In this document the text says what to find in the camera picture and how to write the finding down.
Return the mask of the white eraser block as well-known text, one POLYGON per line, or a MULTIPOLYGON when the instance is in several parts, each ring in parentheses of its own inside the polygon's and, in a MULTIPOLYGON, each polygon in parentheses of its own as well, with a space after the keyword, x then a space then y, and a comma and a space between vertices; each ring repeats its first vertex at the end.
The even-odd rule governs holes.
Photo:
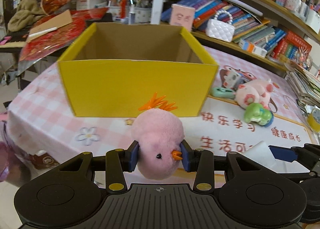
POLYGON ((277 166, 276 159, 264 141, 260 141, 245 151, 243 155, 272 171, 274 171, 277 166))

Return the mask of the pink chick plush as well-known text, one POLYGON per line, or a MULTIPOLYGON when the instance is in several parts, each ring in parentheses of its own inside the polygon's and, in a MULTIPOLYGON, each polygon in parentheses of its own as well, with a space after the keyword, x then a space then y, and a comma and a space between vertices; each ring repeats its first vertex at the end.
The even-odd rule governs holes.
POLYGON ((138 109, 141 113, 133 122, 131 136, 139 144, 138 169, 147 179, 172 176, 183 160, 180 143, 184 128, 172 113, 176 109, 174 102, 169 103, 157 93, 138 109))

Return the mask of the green dinosaur toy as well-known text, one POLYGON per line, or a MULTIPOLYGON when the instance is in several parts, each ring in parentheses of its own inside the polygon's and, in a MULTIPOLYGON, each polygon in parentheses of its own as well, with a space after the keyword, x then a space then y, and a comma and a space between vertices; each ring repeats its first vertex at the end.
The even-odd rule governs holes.
POLYGON ((260 126, 270 126, 274 120, 273 113, 265 109, 262 104, 251 103, 247 106, 244 113, 244 120, 246 123, 255 122, 260 126))

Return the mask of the pink pig plush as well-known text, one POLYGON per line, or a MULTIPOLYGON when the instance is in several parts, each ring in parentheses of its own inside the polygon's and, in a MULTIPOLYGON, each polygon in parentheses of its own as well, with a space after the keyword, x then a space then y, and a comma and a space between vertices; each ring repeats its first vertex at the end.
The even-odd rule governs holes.
POLYGON ((235 93, 235 101, 240 107, 246 109, 252 103, 259 103, 265 109, 269 109, 273 85, 270 80, 255 79, 238 86, 235 93))

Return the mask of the teal utility knife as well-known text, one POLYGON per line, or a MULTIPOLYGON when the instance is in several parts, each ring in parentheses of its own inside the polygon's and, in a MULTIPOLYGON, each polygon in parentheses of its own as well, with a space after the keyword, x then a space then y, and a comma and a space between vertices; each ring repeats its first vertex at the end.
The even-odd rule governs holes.
POLYGON ((217 98, 234 99, 235 91, 229 88, 213 87, 210 90, 210 95, 217 98))

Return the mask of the yellow tape roll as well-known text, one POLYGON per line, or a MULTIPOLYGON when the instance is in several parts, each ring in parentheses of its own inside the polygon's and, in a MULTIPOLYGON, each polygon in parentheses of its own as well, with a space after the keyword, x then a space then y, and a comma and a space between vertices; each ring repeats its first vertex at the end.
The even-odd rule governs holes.
POLYGON ((308 125, 315 132, 320 132, 320 110, 314 108, 307 118, 308 125))

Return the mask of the pink checkered tablecloth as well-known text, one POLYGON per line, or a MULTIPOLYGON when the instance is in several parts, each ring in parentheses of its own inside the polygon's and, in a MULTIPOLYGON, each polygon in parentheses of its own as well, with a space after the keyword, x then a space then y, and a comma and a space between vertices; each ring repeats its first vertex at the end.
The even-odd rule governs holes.
MULTIPOLYGON (((209 48, 219 64, 214 82, 220 86, 227 70, 249 78, 271 79, 274 90, 270 108, 274 122, 269 127, 247 124, 244 111, 232 101, 209 97, 200 114, 183 118, 185 139, 192 148, 204 148, 217 156, 229 151, 243 153, 257 143, 282 147, 315 143, 303 122, 296 96, 286 80, 248 61, 209 48)), ((45 163, 63 163, 81 152, 103 156, 132 143, 132 118, 77 118, 66 100, 57 66, 52 66, 21 91, 9 105, 6 132, 15 145, 33 156, 46 151, 45 163)))

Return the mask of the stack of paper books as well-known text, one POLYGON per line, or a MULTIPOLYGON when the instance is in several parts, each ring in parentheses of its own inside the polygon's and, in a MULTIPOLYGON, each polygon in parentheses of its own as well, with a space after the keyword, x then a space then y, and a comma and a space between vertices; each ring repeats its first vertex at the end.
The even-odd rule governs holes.
POLYGON ((309 113, 312 107, 319 108, 319 80, 296 63, 285 63, 286 80, 297 97, 297 105, 309 113))

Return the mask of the yellow cardboard box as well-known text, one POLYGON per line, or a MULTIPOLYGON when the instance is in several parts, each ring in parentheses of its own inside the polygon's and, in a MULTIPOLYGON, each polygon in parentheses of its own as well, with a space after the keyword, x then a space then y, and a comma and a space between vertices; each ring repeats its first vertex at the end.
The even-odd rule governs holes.
POLYGON ((77 117, 136 117, 160 107, 200 112, 219 69, 184 27, 94 23, 58 59, 77 117))

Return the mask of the pink backpack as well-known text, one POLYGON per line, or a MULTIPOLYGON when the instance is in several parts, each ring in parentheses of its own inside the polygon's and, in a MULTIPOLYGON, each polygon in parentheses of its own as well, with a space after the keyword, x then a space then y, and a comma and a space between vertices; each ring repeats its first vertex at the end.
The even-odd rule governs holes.
POLYGON ((21 187, 31 180, 25 164, 26 153, 15 145, 7 133, 7 112, 1 113, 1 182, 21 187))

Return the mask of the orange white medicine box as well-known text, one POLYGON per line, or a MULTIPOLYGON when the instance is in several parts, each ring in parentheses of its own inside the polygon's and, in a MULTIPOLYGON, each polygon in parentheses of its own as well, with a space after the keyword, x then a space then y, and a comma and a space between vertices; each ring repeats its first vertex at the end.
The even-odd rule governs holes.
POLYGON ((246 52, 250 52, 250 53, 253 53, 257 56, 260 56, 260 57, 266 57, 267 55, 267 50, 253 44, 253 43, 250 43, 249 41, 246 41, 244 39, 241 39, 240 42, 238 43, 239 47, 246 51, 246 52))

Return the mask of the white quilted mini handbag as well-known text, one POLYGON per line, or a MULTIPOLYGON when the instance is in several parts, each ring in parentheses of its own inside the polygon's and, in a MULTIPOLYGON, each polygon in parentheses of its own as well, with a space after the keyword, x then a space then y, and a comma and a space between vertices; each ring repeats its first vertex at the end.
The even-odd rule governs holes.
POLYGON ((235 32, 235 27, 232 25, 232 23, 233 17, 231 13, 224 9, 221 9, 215 13, 213 19, 208 20, 208 24, 206 27, 206 36, 230 43, 235 32), (221 14, 227 14, 229 20, 227 22, 218 20, 218 17, 221 14))

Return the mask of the red decorative paper sheets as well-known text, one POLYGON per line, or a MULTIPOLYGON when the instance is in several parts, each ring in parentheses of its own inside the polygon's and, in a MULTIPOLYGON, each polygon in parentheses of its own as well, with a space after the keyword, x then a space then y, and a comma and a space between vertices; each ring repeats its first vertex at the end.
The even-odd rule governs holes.
POLYGON ((107 11, 106 8, 83 11, 72 10, 72 23, 28 41, 20 52, 19 63, 37 61, 70 45, 87 28, 90 22, 101 20, 107 11))

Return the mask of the pink cylindrical canister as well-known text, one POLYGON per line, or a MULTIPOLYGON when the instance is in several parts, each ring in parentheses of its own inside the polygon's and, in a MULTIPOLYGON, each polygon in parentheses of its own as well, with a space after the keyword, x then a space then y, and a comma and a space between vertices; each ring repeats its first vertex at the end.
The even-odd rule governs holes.
POLYGON ((171 6, 171 16, 169 24, 172 26, 184 27, 189 32, 192 30, 193 21, 195 16, 195 8, 173 4, 171 6))

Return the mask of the brown cardboard sheet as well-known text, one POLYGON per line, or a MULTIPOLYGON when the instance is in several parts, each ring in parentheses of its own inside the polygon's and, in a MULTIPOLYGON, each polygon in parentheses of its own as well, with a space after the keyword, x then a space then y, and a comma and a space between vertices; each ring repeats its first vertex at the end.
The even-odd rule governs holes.
POLYGON ((55 31, 63 26, 71 24, 72 22, 73 20, 70 10, 66 10, 63 13, 49 19, 48 21, 32 28, 29 32, 26 42, 28 43, 33 39, 36 39, 49 32, 55 31))

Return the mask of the electric keyboard piano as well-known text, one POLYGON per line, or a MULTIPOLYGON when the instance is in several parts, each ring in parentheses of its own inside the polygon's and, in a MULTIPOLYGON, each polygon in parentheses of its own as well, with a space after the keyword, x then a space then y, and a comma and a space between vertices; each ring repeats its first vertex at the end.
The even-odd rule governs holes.
POLYGON ((23 48, 27 37, 28 32, 9 33, 1 39, 0 48, 23 48))

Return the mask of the brown plush blanket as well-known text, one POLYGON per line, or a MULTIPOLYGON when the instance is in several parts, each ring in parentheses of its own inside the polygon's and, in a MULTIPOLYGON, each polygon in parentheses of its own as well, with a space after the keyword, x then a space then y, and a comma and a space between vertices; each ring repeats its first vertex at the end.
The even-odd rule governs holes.
POLYGON ((9 20, 8 31, 20 31, 27 26, 33 25, 44 16, 45 13, 37 0, 21 0, 17 6, 16 13, 9 20))

